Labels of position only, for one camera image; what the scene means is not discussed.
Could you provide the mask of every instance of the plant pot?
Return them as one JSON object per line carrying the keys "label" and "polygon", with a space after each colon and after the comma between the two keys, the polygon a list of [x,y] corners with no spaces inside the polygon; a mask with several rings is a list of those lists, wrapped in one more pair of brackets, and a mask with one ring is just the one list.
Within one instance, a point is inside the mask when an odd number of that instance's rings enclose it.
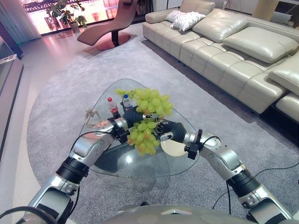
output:
{"label": "plant pot", "polygon": [[69,25],[70,25],[70,27],[71,27],[71,29],[73,30],[74,33],[79,32],[79,26],[78,26],[78,23],[77,23],[77,22],[75,22],[75,23],[70,23]]}

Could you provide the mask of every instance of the green grapes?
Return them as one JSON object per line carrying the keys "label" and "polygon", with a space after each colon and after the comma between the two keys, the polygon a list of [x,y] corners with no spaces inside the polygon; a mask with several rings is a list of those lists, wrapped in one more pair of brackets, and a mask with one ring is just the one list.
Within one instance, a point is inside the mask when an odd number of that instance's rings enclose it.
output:
{"label": "green grapes", "polygon": [[[159,118],[164,118],[165,115],[171,116],[173,104],[169,102],[170,97],[169,95],[160,95],[158,90],[137,88],[134,90],[117,89],[115,92],[121,97],[128,94],[130,99],[135,99],[138,106],[136,111],[139,113],[157,113]],[[141,120],[133,125],[130,135],[128,135],[128,144],[134,145],[140,155],[154,155],[155,147],[160,145],[153,135],[154,128],[157,126],[156,121],[154,119]]]}

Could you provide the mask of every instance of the red bottle label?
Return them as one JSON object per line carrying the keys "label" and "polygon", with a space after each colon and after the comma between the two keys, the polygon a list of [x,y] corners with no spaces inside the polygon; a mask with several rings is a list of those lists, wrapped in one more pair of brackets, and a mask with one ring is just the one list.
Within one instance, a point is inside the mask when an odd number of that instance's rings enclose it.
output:
{"label": "red bottle label", "polygon": [[110,112],[111,112],[111,113],[116,113],[116,112],[118,112],[117,107],[110,109]]}

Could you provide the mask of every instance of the potted plant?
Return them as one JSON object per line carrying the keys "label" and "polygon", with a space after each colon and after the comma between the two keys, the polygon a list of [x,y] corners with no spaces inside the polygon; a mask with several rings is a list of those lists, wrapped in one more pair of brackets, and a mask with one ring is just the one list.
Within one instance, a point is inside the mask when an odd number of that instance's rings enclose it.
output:
{"label": "potted plant", "polygon": [[74,33],[79,32],[78,23],[86,28],[85,17],[82,15],[78,17],[74,16],[75,10],[79,10],[79,9],[81,11],[85,10],[85,8],[82,7],[79,0],[76,0],[75,3],[73,4],[69,4],[68,0],[56,0],[56,1],[57,3],[51,4],[50,8],[47,9],[47,13],[52,12],[52,16],[54,17],[60,16],[59,20],[63,24],[68,24],[72,28]]}

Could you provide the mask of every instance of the lounge chair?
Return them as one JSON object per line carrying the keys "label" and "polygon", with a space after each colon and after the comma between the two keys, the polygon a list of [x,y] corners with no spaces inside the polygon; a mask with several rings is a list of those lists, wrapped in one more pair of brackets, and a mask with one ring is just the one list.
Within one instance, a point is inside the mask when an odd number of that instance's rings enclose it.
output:
{"label": "lounge chair", "polygon": [[98,47],[99,50],[111,49],[127,42],[131,36],[119,36],[118,31],[127,28],[132,23],[136,12],[137,1],[120,0],[114,20],[88,28],[80,34],[77,40],[93,46],[102,36],[111,32],[112,39],[102,42]]}

